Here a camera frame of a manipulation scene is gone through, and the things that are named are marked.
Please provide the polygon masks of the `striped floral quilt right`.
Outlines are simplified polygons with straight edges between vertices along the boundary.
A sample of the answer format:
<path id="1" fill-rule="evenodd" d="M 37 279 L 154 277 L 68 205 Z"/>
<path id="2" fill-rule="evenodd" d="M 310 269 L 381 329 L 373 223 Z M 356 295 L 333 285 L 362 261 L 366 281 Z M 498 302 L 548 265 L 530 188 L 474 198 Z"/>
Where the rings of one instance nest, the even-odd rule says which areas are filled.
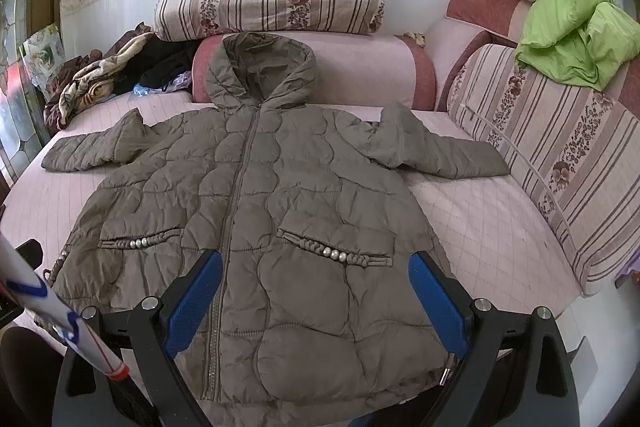
<path id="1" fill-rule="evenodd" d="M 447 112 L 494 146 L 587 296 L 639 248 L 639 121 L 605 93 L 563 86 L 495 43 L 452 80 Z"/>

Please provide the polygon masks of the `stained glass window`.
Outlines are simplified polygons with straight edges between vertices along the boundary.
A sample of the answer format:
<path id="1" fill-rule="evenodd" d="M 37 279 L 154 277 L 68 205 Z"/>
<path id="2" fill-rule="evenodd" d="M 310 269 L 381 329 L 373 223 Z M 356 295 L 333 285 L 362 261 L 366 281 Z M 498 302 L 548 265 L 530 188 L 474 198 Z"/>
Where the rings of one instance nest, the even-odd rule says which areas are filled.
<path id="1" fill-rule="evenodd" d="M 1 0 L 1 176 L 12 187 L 49 135 L 38 116 L 34 86 L 15 45 L 12 1 Z"/>

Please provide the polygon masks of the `beige brown floral blanket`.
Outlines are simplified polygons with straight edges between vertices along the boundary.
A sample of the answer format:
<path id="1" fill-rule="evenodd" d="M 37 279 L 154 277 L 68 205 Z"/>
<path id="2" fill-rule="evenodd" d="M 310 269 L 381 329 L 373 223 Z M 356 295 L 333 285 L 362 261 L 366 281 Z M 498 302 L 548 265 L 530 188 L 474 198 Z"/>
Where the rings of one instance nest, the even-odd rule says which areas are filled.
<path id="1" fill-rule="evenodd" d="M 67 61 L 51 82 L 52 98 L 43 109 L 43 119 L 51 133 L 65 129 L 74 116 L 114 93 L 122 81 L 122 71 L 154 37 L 145 23 L 128 30 L 105 54 L 92 50 L 88 55 Z"/>

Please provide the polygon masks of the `blue plastic bag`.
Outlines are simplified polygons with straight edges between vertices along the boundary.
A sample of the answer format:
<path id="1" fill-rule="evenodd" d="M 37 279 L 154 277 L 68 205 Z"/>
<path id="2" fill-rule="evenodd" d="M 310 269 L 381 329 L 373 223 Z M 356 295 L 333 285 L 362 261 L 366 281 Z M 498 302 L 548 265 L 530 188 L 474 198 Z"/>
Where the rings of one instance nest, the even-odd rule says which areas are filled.
<path id="1" fill-rule="evenodd" d="M 173 80 L 165 83 L 162 87 L 151 88 L 143 87 L 140 83 L 137 83 L 132 89 L 132 93 L 137 96 L 147 96 L 151 94 L 166 94 L 177 91 L 189 90 L 192 84 L 192 74 L 190 72 L 183 72 Z"/>

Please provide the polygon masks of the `pink rolled quilt back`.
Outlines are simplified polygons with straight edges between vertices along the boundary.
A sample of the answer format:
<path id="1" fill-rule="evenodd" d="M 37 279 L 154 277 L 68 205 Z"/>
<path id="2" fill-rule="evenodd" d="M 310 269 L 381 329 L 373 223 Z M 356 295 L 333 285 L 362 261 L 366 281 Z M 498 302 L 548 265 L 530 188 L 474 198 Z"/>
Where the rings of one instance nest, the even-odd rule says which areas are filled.
<path id="1" fill-rule="evenodd" d="M 392 102 L 431 112 L 437 82 L 432 60 L 405 36 L 279 31 L 314 51 L 318 80 L 309 104 L 382 107 Z"/>

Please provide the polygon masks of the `lime green jacket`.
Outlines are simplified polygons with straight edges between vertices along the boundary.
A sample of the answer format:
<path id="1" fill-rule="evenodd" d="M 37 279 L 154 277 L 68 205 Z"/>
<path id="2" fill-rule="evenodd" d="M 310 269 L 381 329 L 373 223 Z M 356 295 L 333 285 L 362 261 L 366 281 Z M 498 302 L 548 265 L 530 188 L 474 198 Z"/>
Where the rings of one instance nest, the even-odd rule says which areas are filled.
<path id="1" fill-rule="evenodd" d="M 639 23 L 614 0 L 536 0 L 516 60 L 567 86 L 604 91 L 639 54 Z"/>

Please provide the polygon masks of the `pink rolled quilt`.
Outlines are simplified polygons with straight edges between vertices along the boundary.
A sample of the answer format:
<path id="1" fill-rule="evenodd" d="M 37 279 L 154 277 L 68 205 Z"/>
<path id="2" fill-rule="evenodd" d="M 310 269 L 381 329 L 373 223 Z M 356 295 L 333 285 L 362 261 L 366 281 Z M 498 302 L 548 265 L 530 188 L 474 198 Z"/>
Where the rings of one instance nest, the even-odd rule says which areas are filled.
<path id="1" fill-rule="evenodd" d="M 445 17 L 430 27 L 424 41 L 435 71 L 434 109 L 447 109 L 452 80 L 477 49 L 518 44 L 531 6 L 526 0 L 449 0 Z"/>
<path id="2" fill-rule="evenodd" d="M 437 82 L 432 60 L 405 36 L 279 31 L 314 51 L 318 80 L 309 104 L 382 107 L 392 102 L 431 112 Z"/>

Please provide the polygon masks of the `olive quilted hooded jacket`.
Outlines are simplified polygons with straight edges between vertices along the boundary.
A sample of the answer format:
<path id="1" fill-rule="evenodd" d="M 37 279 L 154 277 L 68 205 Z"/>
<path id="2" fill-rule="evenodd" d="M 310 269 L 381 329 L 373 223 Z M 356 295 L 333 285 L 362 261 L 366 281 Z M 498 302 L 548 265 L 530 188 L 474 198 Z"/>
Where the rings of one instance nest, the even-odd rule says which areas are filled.
<path id="1" fill-rule="evenodd" d="M 59 139 L 50 172 L 112 165 L 52 274 L 76 310 L 133 308 L 205 251 L 221 283 L 179 359 L 216 426 L 320 426 L 434 387 L 446 351 L 408 279 L 418 251 L 449 261 L 400 175 L 505 176 L 488 143 L 432 133 L 405 105 L 369 122 L 311 103 L 314 52 L 225 38 L 209 106 L 157 124 L 130 110 Z"/>

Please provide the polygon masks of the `pink rolled quilt right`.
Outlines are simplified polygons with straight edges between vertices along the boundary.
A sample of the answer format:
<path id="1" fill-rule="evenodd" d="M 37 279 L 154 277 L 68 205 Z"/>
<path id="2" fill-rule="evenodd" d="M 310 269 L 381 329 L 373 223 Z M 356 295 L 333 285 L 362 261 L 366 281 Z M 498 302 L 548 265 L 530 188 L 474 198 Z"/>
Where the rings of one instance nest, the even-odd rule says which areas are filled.
<path id="1" fill-rule="evenodd" d="M 518 44 L 531 6 L 526 0 L 449 0 L 445 17 L 430 27 L 424 41 L 435 71 L 434 109 L 447 109 L 452 80 L 477 49 Z"/>

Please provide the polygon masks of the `black clothing pile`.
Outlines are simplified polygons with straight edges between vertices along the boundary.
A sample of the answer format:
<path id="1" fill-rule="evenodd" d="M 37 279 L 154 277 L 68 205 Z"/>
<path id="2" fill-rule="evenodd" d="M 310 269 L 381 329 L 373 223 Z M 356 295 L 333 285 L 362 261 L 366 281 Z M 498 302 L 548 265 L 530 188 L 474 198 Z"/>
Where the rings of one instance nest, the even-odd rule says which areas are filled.
<path id="1" fill-rule="evenodd" d="M 140 83 L 143 87 L 159 88 L 183 72 L 190 72 L 201 42 L 202 39 L 164 41 L 153 36 L 122 70 L 124 86 L 132 89 Z"/>

